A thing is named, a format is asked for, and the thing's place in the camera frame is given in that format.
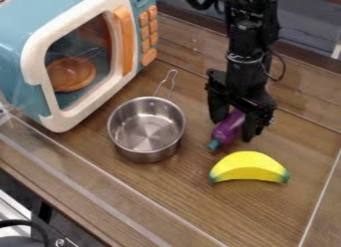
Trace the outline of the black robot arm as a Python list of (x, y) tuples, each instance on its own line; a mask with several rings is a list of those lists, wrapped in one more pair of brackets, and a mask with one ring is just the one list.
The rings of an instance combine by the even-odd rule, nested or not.
[(244, 113), (241, 138), (261, 135), (271, 125), (277, 102), (267, 91), (272, 59), (277, 54), (272, 45), (279, 40), (279, 0), (185, 0), (197, 10), (215, 8), (225, 16), (229, 47), (227, 69), (211, 69), (208, 74), (208, 106), (215, 123)]

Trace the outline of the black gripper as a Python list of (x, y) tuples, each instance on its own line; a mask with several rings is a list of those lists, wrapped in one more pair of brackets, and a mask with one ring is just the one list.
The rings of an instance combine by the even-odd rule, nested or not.
[(219, 124), (229, 116), (229, 108), (241, 110), (245, 116), (241, 139), (251, 142), (271, 124), (277, 103), (267, 91), (265, 81), (253, 83), (251, 78), (240, 81), (228, 72), (209, 69), (208, 91), (209, 115)]

